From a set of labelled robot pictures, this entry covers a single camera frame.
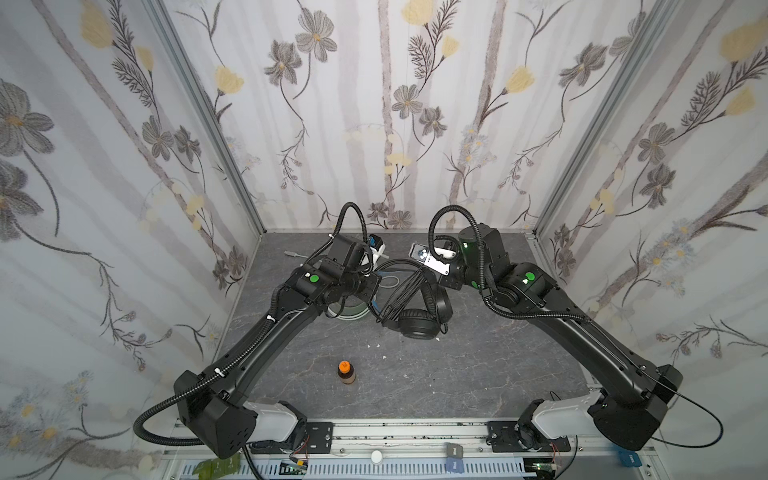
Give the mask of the mint green wired headphones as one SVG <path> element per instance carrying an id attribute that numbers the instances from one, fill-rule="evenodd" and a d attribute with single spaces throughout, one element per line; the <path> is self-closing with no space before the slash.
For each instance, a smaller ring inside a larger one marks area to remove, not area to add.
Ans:
<path id="1" fill-rule="evenodd" d="M 373 259 L 374 263 L 378 265 L 384 260 L 389 260 L 390 256 L 385 253 L 385 247 L 381 246 L 378 249 L 373 249 Z M 379 287 L 384 290 L 392 290 L 401 283 L 400 278 L 395 274 L 379 273 L 379 276 L 381 277 Z M 344 304 L 341 302 L 330 303 L 326 310 L 328 316 L 347 322 L 362 320 L 370 312 L 369 306 L 356 297 L 350 297 Z"/>

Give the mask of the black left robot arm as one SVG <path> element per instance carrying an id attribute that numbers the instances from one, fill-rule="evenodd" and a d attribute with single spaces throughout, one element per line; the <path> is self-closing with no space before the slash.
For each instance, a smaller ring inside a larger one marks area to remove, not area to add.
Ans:
<path id="1" fill-rule="evenodd" d="M 227 459 L 248 444 L 284 443 L 302 429 L 299 412 L 285 402 L 259 407 L 248 397 L 257 380 L 285 347 L 331 304 L 373 299 L 383 240 L 360 238 L 339 228 L 272 292 L 266 313 L 217 361 L 199 373 L 185 371 L 173 395 L 142 412 L 134 434 L 151 444 L 206 446 Z"/>

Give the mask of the black wired headphones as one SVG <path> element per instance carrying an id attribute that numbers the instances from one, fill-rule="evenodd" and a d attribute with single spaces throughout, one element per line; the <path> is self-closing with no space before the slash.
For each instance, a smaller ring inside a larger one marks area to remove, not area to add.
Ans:
<path id="1" fill-rule="evenodd" d="M 387 260 L 374 272 L 381 278 L 380 286 L 388 273 L 405 274 L 382 303 L 368 302 L 378 323 L 414 340 L 448 333 L 453 308 L 435 272 L 410 259 Z"/>

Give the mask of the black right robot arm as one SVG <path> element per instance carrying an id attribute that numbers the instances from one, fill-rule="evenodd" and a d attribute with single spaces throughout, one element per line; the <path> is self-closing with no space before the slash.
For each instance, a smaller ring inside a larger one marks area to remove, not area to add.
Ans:
<path id="1" fill-rule="evenodd" d="M 540 329 L 598 381 L 598 390 L 588 395 L 532 401 L 517 419 L 521 447 L 533 450 L 560 437 L 600 434 L 639 451 L 655 439 L 680 394 L 679 370 L 657 366 L 621 344 L 536 264 L 511 262 L 498 230 L 460 205 L 434 214 L 427 245 L 431 256 L 447 265 L 448 287 L 471 287 L 495 315 Z"/>

